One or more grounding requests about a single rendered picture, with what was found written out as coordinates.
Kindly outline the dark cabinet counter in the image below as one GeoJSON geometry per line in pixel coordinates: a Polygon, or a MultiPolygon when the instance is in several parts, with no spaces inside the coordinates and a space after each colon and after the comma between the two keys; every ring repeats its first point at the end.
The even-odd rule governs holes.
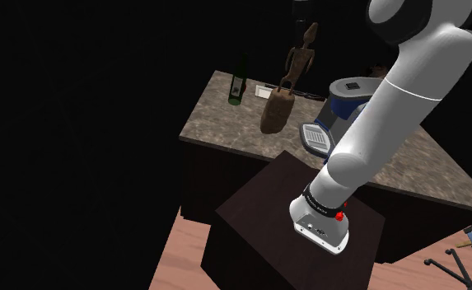
{"type": "MultiPolygon", "coordinates": [[[[182,140],[183,214],[210,223],[214,211],[270,158],[182,140]]],[[[376,262],[394,263],[472,224],[472,179],[441,148],[409,139],[355,197],[385,218],[376,262]]]]}

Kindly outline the brown wooden figure statue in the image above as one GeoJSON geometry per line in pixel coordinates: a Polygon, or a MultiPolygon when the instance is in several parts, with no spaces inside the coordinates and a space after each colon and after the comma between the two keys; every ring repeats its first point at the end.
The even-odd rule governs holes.
{"type": "Polygon", "coordinates": [[[267,100],[260,120],[260,131],[264,134],[279,133],[287,123],[295,102],[293,91],[303,70],[311,68],[315,51],[309,45],[315,41],[319,24],[313,22],[302,37],[302,45],[289,50],[284,66],[287,72],[267,100]]]}

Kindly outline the green glass bottle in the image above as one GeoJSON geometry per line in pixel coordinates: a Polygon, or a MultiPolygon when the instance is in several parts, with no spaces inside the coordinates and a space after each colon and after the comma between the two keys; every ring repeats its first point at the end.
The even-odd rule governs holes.
{"type": "Polygon", "coordinates": [[[246,88],[247,64],[248,54],[243,53],[241,55],[241,61],[236,66],[236,69],[232,75],[231,87],[228,97],[228,103],[230,105],[239,105],[241,103],[242,96],[246,88]]]}

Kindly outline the dark robot stand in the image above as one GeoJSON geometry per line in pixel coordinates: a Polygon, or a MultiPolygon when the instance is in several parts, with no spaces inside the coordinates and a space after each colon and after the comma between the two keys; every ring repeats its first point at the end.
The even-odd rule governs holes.
{"type": "Polygon", "coordinates": [[[314,177],[283,152],[217,209],[201,267],[220,290],[367,290],[385,219],[351,197],[342,253],[308,241],[289,204],[314,177]]]}

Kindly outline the blue and grey coffee machine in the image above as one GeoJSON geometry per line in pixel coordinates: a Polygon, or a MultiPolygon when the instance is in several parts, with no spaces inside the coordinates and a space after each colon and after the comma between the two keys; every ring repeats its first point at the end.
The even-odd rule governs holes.
{"type": "Polygon", "coordinates": [[[379,77],[348,77],[333,81],[329,85],[329,97],[315,120],[299,127],[303,147],[327,160],[382,81],[379,77]]]}

